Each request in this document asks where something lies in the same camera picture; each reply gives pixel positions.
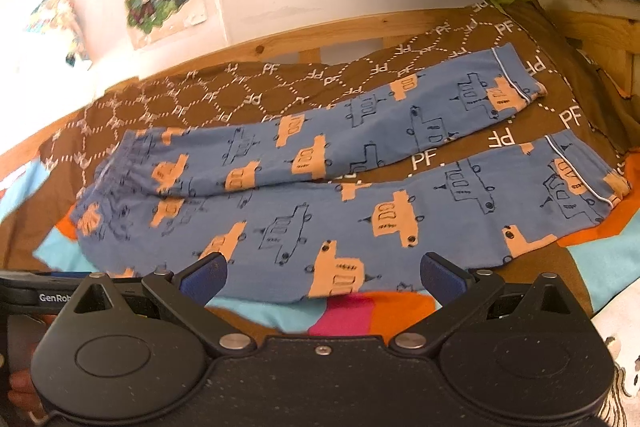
silver rivet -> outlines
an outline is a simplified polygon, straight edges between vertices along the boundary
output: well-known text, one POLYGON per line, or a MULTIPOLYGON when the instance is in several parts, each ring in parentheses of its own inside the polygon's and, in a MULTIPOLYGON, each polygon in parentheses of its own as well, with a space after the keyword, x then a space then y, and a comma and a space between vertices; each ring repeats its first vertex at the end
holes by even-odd
POLYGON ((400 333, 396 337, 396 346, 404 349, 420 349, 427 343, 427 339, 420 333, 400 333))
POLYGON ((316 355, 330 355, 333 349, 329 346, 318 346, 316 347, 316 355))
POLYGON ((244 349, 251 344, 251 338, 244 333, 229 333, 220 337, 220 346, 225 349, 244 349))

pink fabric patch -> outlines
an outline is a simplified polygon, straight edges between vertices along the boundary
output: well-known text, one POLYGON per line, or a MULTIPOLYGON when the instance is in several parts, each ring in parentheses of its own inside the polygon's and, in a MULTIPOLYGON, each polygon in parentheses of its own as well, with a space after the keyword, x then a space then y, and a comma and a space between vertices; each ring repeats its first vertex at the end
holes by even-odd
POLYGON ((310 335, 346 337, 368 335, 375 302, 353 293, 326 300, 326 311, 308 330, 310 335))

black device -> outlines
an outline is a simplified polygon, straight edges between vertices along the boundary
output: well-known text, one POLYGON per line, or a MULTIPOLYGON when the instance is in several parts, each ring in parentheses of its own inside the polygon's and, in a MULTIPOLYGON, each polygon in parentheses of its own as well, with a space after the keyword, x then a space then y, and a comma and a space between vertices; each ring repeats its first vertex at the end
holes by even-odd
POLYGON ((512 284, 434 253, 422 264, 443 307, 388 346, 257 347, 204 308, 206 280, 226 270, 218 253, 141 279, 1 272, 0 309, 59 312, 31 364, 47 427, 605 425, 613 362, 557 275, 512 284))

pajama pants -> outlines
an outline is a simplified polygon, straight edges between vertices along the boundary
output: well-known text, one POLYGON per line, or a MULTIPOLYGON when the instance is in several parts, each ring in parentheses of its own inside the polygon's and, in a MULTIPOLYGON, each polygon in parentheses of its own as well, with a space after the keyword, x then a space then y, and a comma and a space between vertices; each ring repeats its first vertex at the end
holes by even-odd
POLYGON ((334 179, 511 118, 544 93, 507 44, 276 121, 129 134, 116 156, 132 189, 181 198, 334 179))
MULTIPOLYGON (((190 178, 210 192, 191 196, 178 183, 165 196, 140 167, 165 158, 155 133, 148 150, 116 149, 79 200, 72 219, 85 256, 105 271, 146 274, 177 272, 217 251, 227 261, 218 295, 257 301, 419 291, 427 252, 465 269, 499 266, 597 225, 629 190, 566 130, 401 182, 294 182, 222 194, 207 182, 220 170, 217 146, 200 142, 182 150, 190 163, 200 158, 190 178)), ((127 140, 148 144, 133 133, 127 140)))

bed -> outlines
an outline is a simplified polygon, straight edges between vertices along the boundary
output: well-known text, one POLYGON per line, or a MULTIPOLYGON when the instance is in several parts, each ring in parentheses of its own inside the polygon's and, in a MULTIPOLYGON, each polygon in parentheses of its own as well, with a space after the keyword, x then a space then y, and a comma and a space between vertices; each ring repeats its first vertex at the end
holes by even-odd
MULTIPOLYGON (((485 0, 460 9, 339 20, 236 44, 161 74, 116 84, 92 105, 0 155, 0 179, 30 162, 20 178, 26 176, 28 182, 7 191, 12 201, 5 200, 0 213, 2 266, 90 269, 76 263, 79 250, 68 213, 93 180, 95 166, 113 151, 128 128, 270 121, 366 92, 376 87, 377 74, 388 78, 391 71, 410 73, 507 42, 513 43, 530 74, 545 84, 549 98, 532 104, 535 107, 527 108, 515 123, 502 122, 476 133, 466 146, 443 159, 456 160, 460 150, 473 153, 506 146, 514 143, 514 135, 531 140, 571 128, 611 168, 624 172, 632 184, 638 183, 640 155, 634 152, 640 146, 640 106, 634 94, 640 70, 636 66, 638 5, 610 0, 541 3, 547 10, 536 0, 485 0), (321 64, 322 47, 372 38, 382 39, 382 50, 350 64, 321 64), (410 52, 418 57, 413 62, 403 56, 410 52), (292 53, 298 53, 298 64, 270 62, 292 53), (291 90, 291 82, 299 84, 291 90), (186 95, 185 86, 197 90, 198 96, 186 95), (224 96, 218 96, 221 90, 224 96), (212 118, 203 116, 200 107, 204 105, 212 118)), ((430 160, 428 152, 419 153, 397 168, 363 172, 357 181, 403 179, 434 166, 430 160)), ((633 247, 640 230, 632 226, 639 207, 640 197, 634 190, 601 225, 531 251, 498 272, 510 282, 531 282, 542 271, 559 273, 593 314, 640 277, 640 259, 636 260, 633 247)), ((438 306, 425 293, 400 290, 306 299, 290 305, 233 299, 219 299, 212 305, 214 312, 257 339, 273 330, 312 335, 375 333, 388 339, 438 306)))

